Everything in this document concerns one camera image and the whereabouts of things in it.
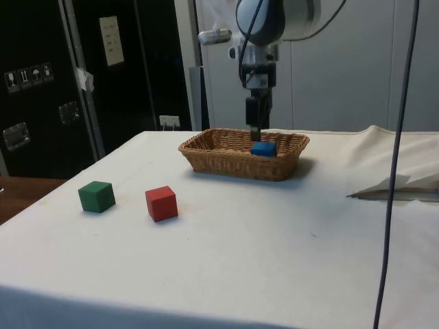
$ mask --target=cable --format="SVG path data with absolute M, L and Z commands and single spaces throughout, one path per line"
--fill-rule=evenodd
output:
M 344 5 L 346 5 L 347 0 L 343 0 L 343 2 L 340 4 L 340 6 L 338 7 L 338 9 L 334 12 L 334 14 L 331 16 L 331 18 L 317 31 L 315 31 L 314 33 L 308 35 L 308 36 L 304 36 L 302 38 L 297 38 L 297 39 L 289 39 L 287 41 L 302 41 L 302 40 L 307 40 L 310 38 L 313 38 L 314 36 L 316 36 L 317 34 L 319 34 L 321 31 L 323 31 L 324 29 L 327 28 L 327 26 L 329 24 L 331 24 L 331 22 L 334 20 L 335 17 L 337 17 L 338 13 L 340 12 L 340 10 L 343 9 Z
M 405 105 L 407 103 L 407 94 L 408 94 L 408 89 L 409 89 L 410 71 L 412 68 L 414 43 L 415 43 L 415 39 L 416 39 L 416 30 L 418 28 L 419 0 L 414 0 L 414 1 L 415 1 L 415 4 L 414 4 L 414 10 L 413 10 L 413 19 L 412 19 L 412 32 L 411 32 L 411 36 L 410 36 L 409 50 L 408 50 L 408 54 L 407 54 L 407 62 L 405 63 L 405 72 L 404 72 L 404 80 L 403 80 L 403 94 L 401 97 L 401 107 L 399 108 L 398 125 L 396 127 L 395 143 L 394 143 L 393 157 L 392 157 L 392 169 L 390 171 L 389 196 L 388 196 L 388 202 L 387 202 L 387 213 L 385 215 L 383 267 L 381 270 L 381 280 L 379 283 L 377 309 L 375 311 L 375 320 L 374 320 L 374 324 L 373 324 L 374 329 L 378 329 L 378 327 L 379 327 L 379 318 L 380 318 L 380 314 L 381 314 L 381 306 L 383 304 L 385 279 L 387 276 L 387 268 L 388 268 L 388 263 L 389 263 L 390 224 L 392 222 L 392 208 L 393 208 L 393 199 L 394 199 L 394 192 L 395 192 L 396 168 L 398 167 L 399 145 L 401 144 L 401 134 L 403 131 Z
M 252 33 L 252 30 L 253 30 L 254 22 L 256 22 L 256 18 L 258 17 L 259 10 L 261 9 L 262 3 L 263 3 L 263 0 L 259 0 L 258 6 L 256 7 L 256 10 L 254 11 L 252 21 L 250 22 L 250 26 L 248 28 L 246 39 L 244 40 L 244 44 L 242 45 L 241 53 L 239 54 L 238 72 L 239 72 L 239 79 L 241 80 L 242 83 L 244 83 L 244 80 L 242 78 L 242 62 L 244 61 L 244 54 L 246 52 L 247 44 L 248 44 L 248 41 L 250 40 L 250 35 Z

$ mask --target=green cube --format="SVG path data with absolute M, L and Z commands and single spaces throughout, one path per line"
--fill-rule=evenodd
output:
M 104 212 L 116 203 L 111 183 L 91 182 L 78 193 L 84 211 Z

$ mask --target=wall outlet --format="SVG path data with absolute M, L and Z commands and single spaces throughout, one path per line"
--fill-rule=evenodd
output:
M 160 125 L 162 127 L 179 128 L 180 117 L 177 115 L 160 115 Z

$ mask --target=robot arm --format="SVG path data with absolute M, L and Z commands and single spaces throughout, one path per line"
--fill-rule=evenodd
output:
M 260 141 L 261 129 L 270 126 L 278 60 L 278 45 L 274 42 L 285 30 L 283 0 L 239 0 L 236 20 L 248 39 L 248 43 L 244 41 L 239 47 L 239 77 L 242 86 L 250 90 L 246 99 L 246 124 L 250 126 L 252 141 Z
M 294 39 L 306 35 L 317 21 L 319 2 L 237 0 L 235 19 L 244 37 L 229 56 L 239 58 L 239 78 L 242 86 L 250 91 L 246 100 L 246 123 L 250 126 L 252 141 L 261 140 L 261 129 L 270 127 L 278 41 L 282 37 Z M 248 36 L 252 21 L 254 25 Z M 213 45 L 228 42 L 231 36 L 228 29 L 217 29 L 200 33 L 198 39 L 203 45 Z

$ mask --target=wicker basket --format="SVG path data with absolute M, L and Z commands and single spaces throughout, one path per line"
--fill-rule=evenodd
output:
M 198 173 L 281 181 L 292 175 L 300 153 L 309 143 L 307 136 L 278 132 L 263 132 L 261 139 L 277 144 L 277 157 L 253 156 L 250 133 L 226 128 L 205 130 L 178 149 Z

